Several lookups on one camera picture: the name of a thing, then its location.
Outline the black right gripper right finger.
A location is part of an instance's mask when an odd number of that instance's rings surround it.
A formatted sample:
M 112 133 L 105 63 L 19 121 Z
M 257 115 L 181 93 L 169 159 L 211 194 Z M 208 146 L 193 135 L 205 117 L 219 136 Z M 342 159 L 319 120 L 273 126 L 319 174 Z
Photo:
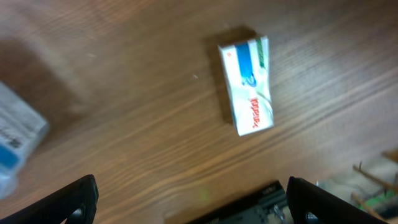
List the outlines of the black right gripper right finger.
M 289 178 L 286 199 L 294 223 L 308 223 L 309 213 L 322 223 L 383 223 L 303 178 Z

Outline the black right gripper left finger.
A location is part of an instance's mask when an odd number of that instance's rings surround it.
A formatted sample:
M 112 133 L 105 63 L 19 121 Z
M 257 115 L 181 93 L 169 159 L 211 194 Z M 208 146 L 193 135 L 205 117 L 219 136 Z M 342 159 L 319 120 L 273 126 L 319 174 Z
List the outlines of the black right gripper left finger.
M 92 224 L 98 199 L 99 193 L 95 177 L 89 174 L 1 219 L 1 223 Z

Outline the white blue medicine box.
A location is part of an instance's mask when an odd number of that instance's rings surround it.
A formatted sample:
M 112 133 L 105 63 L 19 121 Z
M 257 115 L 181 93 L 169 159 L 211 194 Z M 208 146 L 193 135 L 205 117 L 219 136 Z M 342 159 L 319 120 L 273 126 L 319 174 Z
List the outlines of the white blue medicine box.
M 49 131 L 48 121 L 1 83 L 1 198 L 15 191 L 17 175 Z

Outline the white red ointment box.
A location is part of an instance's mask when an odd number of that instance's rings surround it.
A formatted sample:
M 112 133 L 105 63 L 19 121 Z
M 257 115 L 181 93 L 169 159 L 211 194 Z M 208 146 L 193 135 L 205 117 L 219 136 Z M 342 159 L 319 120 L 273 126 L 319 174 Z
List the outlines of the white red ointment box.
M 219 46 L 218 50 L 238 135 L 273 127 L 268 36 Z

